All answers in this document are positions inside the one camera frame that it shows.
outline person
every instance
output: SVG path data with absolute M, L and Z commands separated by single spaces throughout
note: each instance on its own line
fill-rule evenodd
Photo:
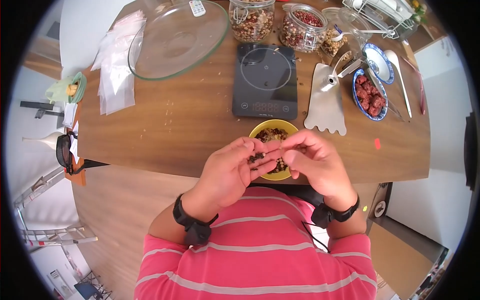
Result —
M 248 163 L 256 153 L 265 157 Z M 362 211 L 329 223 L 327 253 L 302 225 L 311 222 L 311 204 L 274 189 L 247 188 L 280 157 L 294 179 L 307 177 L 328 207 L 343 212 L 357 202 L 340 156 L 314 132 L 299 131 L 282 143 L 241 137 L 211 154 L 196 185 L 180 198 L 197 220 L 218 214 L 208 243 L 185 245 L 185 227 L 176 222 L 174 205 L 167 207 L 144 239 L 134 299 L 374 299 Z

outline dish rack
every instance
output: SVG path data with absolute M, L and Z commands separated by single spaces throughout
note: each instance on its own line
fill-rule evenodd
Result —
M 410 19 L 415 12 L 404 0 L 343 0 L 342 4 L 357 11 L 380 30 L 392 29 L 395 31 L 393 36 L 382 34 L 383 38 L 399 38 L 397 31 L 399 26 L 402 26 L 404 30 L 413 30 L 415 25 Z M 390 17 L 397 24 L 388 25 L 384 20 L 385 17 Z

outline pink chopstick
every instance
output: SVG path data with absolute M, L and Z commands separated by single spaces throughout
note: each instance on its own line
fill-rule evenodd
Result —
M 410 65 L 410 67 L 412 67 L 415 70 L 415 73 L 417 73 L 417 75 L 420 79 L 420 94 L 421 94 L 420 112 L 421 112 L 422 115 L 424 115 L 425 114 L 425 90 L 423 89 L 423 80 L 421 78 L 421 74 L 420 74 L 419 70 L 417 70 L 417 68 L 415 68 L 415 66 L 410 61 L 408 61 L 403 56 L 402 56 L 402 58 L 403 58 L 404 61 L 406 61 Z

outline glass plate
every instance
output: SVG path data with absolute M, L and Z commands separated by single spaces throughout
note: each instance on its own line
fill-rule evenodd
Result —
M 227 33 L 228 15 L 215 2 L 203 0 L 202 4 L 205 14 L 199 17 L 193 15 L 188 2 L 150 17 L 130 45 L 130 71 L 145 80 L 167 79 L 191 69 L 215 51 Z M 131 51 L 135 43 L 142 45 L 140 54 Z

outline countertop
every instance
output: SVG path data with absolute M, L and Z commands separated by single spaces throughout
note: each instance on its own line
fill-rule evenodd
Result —
M 228 10 L 227 1 L 217 1 Z M 303 0 L 321 10 L 330 2 Z M 277 2 L 274 31 L 265 44 L 281 45 L 278 27 L 284 15 L 282 2 Z M 117 19 L 138 9 L 146 9 L 143 1 L 126 5 Z M 407 57 L 400 42 L 373 36 L 369 42 L 382 50 L 393 50 Z M 135 78 L 135 105 L 110 115 L 100 115 L 97 96 L 100 70 L 84 71 L 87 88 L 80 112 L 80 157 L 113 165 L 154 172 L 199 177 L 208 156 L 240 136 L 248 136 L 262 118 L 237 117 L 231 112 L 236 47 L 238 41 L 231 30 L 206 60 L 177 77 L 163 81 Z M 308 111 L 312 74 L 319 62 L 330 62 L 326 55 L 296 51 L 298 77 L 298 116 L 291 121 L 304 128 Z M 420 113 L 420 92 L 417 75 L 402 59 L 400 68 L 410 101 L 412 118 L 408 117 L 400 81 L 384 84 L 389 101 L 393 101 L 405 122 L 391 112 L 380 122 L 365 117 L 355 106 L 352 77 L 340 79 L 342 105 L 347 134 L 316 132 L 330 140 L 343 159 L 352 183 L 415 180 L 428 177 L 430 166 L 430 123 L 428 106 Z M 381 148 L 376 149 L 375 139 Z M 307 183 L 298 180 L 275 183 Z

